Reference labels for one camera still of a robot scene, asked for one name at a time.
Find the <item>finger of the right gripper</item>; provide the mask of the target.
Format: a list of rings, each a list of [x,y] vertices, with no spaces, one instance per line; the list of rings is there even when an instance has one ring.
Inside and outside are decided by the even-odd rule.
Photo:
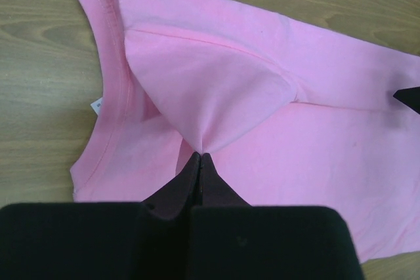
[[[420,87],[397,90],[393,97],[413,111],[420,111]]]

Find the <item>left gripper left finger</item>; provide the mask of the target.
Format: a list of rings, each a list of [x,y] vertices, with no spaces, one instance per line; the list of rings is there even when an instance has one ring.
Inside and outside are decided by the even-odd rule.
[[[142,201],[154,216],[163,220],[174,220],[194,199],[201,155],[193,153],[183,169],[166,185]]]

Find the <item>pink t shirt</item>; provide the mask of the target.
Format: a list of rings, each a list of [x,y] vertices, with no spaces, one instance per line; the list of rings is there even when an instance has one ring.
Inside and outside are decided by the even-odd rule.
[[[195,151],[252,205],[322,205],[362,261],[419,250],[419,58],[231,0],[79,0],[102,104],[76,201],[141,201]]]

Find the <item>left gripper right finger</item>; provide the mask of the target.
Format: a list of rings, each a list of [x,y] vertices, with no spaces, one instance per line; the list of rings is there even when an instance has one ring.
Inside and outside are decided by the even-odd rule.
[[[198,205],[203,207],[249,207],[218,174],[209,153],[201,157],[198,175]]]

